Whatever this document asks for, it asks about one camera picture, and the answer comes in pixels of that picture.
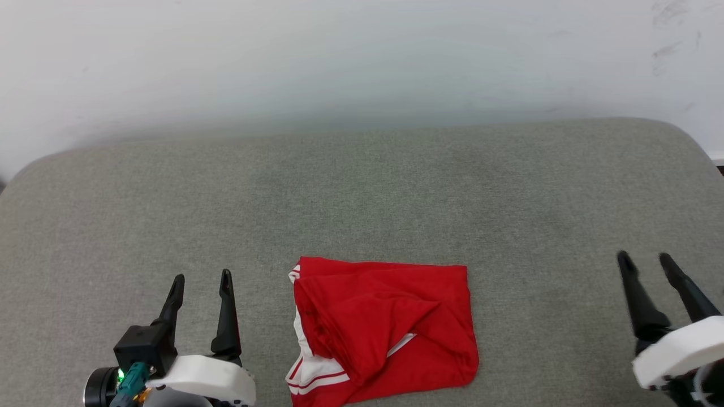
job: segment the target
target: teal cable connector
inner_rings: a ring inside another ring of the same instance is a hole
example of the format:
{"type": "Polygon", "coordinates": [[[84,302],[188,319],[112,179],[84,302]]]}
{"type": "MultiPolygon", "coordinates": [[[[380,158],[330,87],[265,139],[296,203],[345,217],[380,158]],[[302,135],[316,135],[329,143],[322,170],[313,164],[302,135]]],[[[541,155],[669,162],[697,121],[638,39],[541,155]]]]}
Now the teal cable connector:
{"type": "Polygon", "coordinates": [[[136,362],[126,372],[126,376],[118,386],[118,393],[110,407],[132,407],[133,398],[143,391],[146,381],[151,377],[151,368],[143,362],[136,362]]]}

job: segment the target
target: red fabric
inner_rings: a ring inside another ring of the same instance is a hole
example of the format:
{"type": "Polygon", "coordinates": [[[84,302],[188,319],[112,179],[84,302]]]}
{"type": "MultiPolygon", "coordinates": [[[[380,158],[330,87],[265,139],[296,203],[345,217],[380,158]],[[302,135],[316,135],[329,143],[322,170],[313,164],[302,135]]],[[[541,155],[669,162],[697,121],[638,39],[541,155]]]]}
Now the red fabric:
{"type": "Polygon", "coordinates": [[[467,385],[479,365],[465,266],[300,259],[294,297],[312,352],[350,380],[292,395],[295,407],[338,407],[467,385]],[[416,336],[389,358],[408,333],[416,336]]]}

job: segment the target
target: gray fabric surface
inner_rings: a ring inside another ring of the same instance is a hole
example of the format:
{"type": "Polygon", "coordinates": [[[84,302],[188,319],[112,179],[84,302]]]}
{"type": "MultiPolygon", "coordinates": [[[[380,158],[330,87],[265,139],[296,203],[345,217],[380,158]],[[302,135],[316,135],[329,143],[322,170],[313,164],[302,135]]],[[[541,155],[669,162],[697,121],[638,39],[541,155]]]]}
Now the gray fabric surface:
{"type": "Polygon", "coordinates": [[[215,334],[232,270],[260,406],[288,406],[300,255],[466,264],[481,365],[466,388],[360,406],[661,406],[631,372],[615,254],[686,312],[669,251],[724,309],[724,180],[637,119],[136,143],[42,159],[0,196],[0,405],[77,406],[113,345],[186,274],[181,353],[215,334]]]}

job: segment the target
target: wall stain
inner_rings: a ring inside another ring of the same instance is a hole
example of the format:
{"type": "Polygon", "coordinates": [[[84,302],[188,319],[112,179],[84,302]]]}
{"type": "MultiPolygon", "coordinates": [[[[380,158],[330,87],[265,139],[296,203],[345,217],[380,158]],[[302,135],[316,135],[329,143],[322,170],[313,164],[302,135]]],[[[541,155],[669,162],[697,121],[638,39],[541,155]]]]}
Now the wall stain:
{"type": "Polygon", "coordinates": [[[651,55],[651,68],[654,76],[661,76],[666,73],[666,64],[669,59],[679,52],[681,41],[667,45],[651,55]]]}
{"type": "Polygon", "coordinates": [[[702,12],[704,12],[704,13],[712,12],[712,11],[720,8],[721,6],[722,6],[722,4],[718,1],[716,1],[716,2],[713,2],[711,4],[708,4],[704,7],[702,7],[702,12]]]}
{"type": "Polygon", "coordinates": [[[652,25],[656,28],[666,28],[682,25],[691,12],[691,7],[689,0],[656,0],[651,11],[652,25]]]}

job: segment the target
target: gray couch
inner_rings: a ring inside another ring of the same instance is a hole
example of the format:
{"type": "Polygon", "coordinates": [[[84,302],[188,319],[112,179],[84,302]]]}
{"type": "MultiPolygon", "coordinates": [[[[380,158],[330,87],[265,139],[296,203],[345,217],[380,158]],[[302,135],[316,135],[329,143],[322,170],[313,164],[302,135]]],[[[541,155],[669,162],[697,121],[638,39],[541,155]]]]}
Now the gray couch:
{"type": "Polygon", "coordinates": [[[475,381],[360,406],[671,405],[631,372],[615,255],[685,324],[657,254],[724,309],[723,238],[722,176],[687,134],[640,119],[68,151],[0,195],[0,405],[79,406],[176,273],[177,347],[207,352],[229,268],[258,404],[288,406],[300,255],[468,266],[475,381]]]}

